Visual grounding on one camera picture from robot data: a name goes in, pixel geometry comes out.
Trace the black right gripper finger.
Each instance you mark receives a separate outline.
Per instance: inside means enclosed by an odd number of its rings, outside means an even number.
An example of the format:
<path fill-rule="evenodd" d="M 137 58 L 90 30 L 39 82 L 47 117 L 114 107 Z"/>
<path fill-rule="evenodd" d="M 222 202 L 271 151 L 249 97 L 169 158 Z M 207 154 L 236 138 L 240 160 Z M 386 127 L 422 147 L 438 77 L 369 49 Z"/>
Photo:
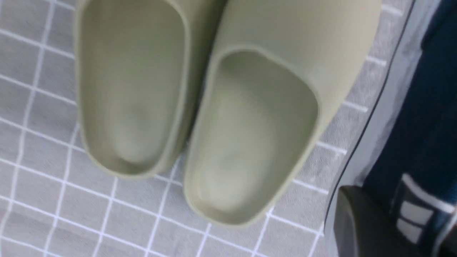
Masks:
<path fill-rule="evenodd" d="M 339 257 L 421 257 L 379 206 L 357 186 L 338 189 L 333 234 Z"/>

